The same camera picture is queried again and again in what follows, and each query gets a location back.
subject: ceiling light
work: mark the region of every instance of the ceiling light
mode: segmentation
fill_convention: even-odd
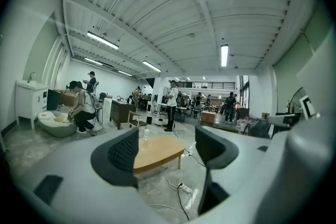
[[[119,73],[122,73],[122,74],[125,74],[125,75],[127,75],[127,76],[130,76],[130,77],[132,77],[132,75],[131,75],[131,74],[128,74],[128,73],[126,73],[126,72],[122,72],[122,71],[120,71],[120,70],[118,70],[118,72],[119,72]]]
[[[142,63],[144,63],[146,66],[149,66],[150,68],[153,68],[157,72],[161,72],[159,68],[156,68],[154,65],[148,63],[147,61],[143,61]]]
[[[99,63],[99,62],[93,61],[93,60],[91,60],[91,59],[89,59],[89,58],[85,58],[85,60],[87,60],[87,61],[90,61],[90,62],[93,62],[93,63],[96,63],[96,64],[98,64],[98,65],[100,65],[100,66],[102,66],[102,65],[103,65],[102,63]]]
[[[101,42],[101,43],[104,43],[105,45],[107,45],[107,46],[110,46],[110,47],[112,47],[113,49],[118,49],[119,48],[119,46],[117,46],[116,44],[113,44],[112,42],[110,42],[110,41],[108,41],[108,40],[106,40],[106,39],[104,39],[104,38],[102,38],[102,37],[100,37],[100,36],[97,36],[97,35],[95,35],[94,33],[91,33],[91,32],[87,32],[87,35],[90,37],[90,38],[93,38],[93,39],[95,39],[95,40],[97,40],[97,41],[99,41],[99,42]]]
[[[225,67],[227,64],[227,55],[229,53],[229,46],[228,45],[222,45],[221,46],[221,51],[222,51],[222,67]]]

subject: electrical outlet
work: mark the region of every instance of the electrical outlet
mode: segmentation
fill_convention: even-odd
[[[193,155],[193,151],[187,151],[187,154],[185,154],[187,158],[190,158],[190,156],[192,155]]]
[[[191,189],[188,188],[186,185],[184,185],[182,182],[179,183],[179,185],[181,184],[181,186],[179,187],[179,189],[183,190],[186,193],[191,193]]]
[[[184,191],[185,191],[186,193],[191,193],[191,189],[188,188],[188,187],[185,187],[185,188],[184,188]]]

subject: jeans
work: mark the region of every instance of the jeans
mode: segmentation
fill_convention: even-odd
[[[230,116],[230,122],[232,122],[233,118],[233,108],[227,108],[225,110],[225,121],[227,121],[227,118]]]
[[[175,110],[176,110],[176,106],[168,106],[167,107],[167,113],[168,113],[167,128],[168,129],[172,129],[173,128],[174,119],[175,119]]]
[[[89,113],[85,111],[79,112],[74,118],[80,132],[85,132],[87,129],[92,129],[93,125],[88,122],[96,117],[95,113]]]

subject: paper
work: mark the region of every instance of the paper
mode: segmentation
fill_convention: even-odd
[[[268,135],[270,138],[273,136],[273,130],[274,130],[274,124],[271,124],[269,130],[268,130]]]

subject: ceiling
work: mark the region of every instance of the ceiling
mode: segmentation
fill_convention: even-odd
[[[291,0],[64,0],[73,56],[137,78],[254,70],[274,44]],[[86,36],[117,44],[114,50]],[[229,45],[226,68],[220,46]]]

